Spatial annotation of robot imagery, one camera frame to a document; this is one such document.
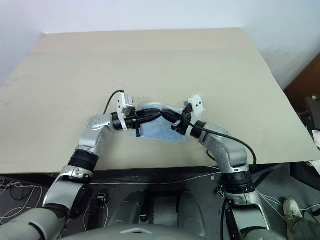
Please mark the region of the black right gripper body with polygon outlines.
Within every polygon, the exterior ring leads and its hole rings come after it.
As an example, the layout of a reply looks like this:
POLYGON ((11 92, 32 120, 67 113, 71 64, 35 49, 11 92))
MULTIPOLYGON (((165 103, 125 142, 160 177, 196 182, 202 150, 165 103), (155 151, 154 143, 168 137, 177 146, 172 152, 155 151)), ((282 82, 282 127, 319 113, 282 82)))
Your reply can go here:
POLYGON ((189 127, 189 122, 191 121, 191 112, 193 111, 193 107, 191 105, 187 105, 181 114, 178 112, 174 113, 174 122, 171 125, 171 129, 176 131, 181 135, 185 135, 187 129, 189 127))

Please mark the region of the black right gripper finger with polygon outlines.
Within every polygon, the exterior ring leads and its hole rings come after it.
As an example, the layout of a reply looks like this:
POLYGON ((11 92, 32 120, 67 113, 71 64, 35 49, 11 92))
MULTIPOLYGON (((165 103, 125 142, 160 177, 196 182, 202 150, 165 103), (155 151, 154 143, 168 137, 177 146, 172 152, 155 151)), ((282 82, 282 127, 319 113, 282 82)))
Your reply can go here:
POLYGON ((162 110, 162 116, 165 119, 180 119, 181 118, 180 113, 178 113, 172 109, 169 109, 169 108, 165 108, 162 110))
POLYGON ((167 121, 169 121, 169 122, 171 122, 172 124, 175 124, 175 123, 181 123, 181 117, 180 117, 180 115, 178 114, 178 115, 176 115, 176 114, 171 114, 171 113, 163 113, 162 114, 162 117, 165 119, 165 120, 167 120, 167 121))

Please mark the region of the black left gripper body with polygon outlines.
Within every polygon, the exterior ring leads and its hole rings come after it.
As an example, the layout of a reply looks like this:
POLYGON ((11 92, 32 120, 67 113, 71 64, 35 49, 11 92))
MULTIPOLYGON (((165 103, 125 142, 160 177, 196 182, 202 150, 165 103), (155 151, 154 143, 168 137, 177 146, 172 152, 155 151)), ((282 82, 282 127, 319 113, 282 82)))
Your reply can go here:
POLYGON ((145 110, 134 110, 129 116, 124 118, 126 128, 128 130, 135 130, 136 137, 141 137, 141 120, 145 115, 145 110))

